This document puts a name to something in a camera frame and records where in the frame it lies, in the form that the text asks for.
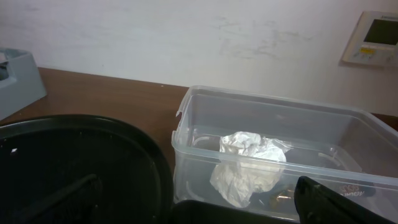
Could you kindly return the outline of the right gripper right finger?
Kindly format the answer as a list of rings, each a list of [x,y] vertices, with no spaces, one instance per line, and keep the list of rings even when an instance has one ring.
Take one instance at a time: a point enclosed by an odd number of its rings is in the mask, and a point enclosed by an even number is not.
[[[306,176],[298,178],[294,202],[301,224],[394,224]]]

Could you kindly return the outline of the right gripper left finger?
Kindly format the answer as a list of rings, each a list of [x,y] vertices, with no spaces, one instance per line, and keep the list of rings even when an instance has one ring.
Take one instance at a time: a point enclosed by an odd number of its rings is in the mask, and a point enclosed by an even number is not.
[[[101,201],[101,179],[90,174],[33,204],[1,217],[1,223],[93,223]]]

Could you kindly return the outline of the white paper napkin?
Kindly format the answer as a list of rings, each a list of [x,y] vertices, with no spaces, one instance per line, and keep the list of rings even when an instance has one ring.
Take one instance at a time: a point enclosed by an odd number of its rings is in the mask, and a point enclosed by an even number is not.
[[[289,142],[256,133],[236,132],[220,138],[220,152],[234,156],[286,162]],[[211,174],[210,184],[232,206],[246,208],[254,193],[268,192],[282,175],[282,169],[248,162],[221,161]]]

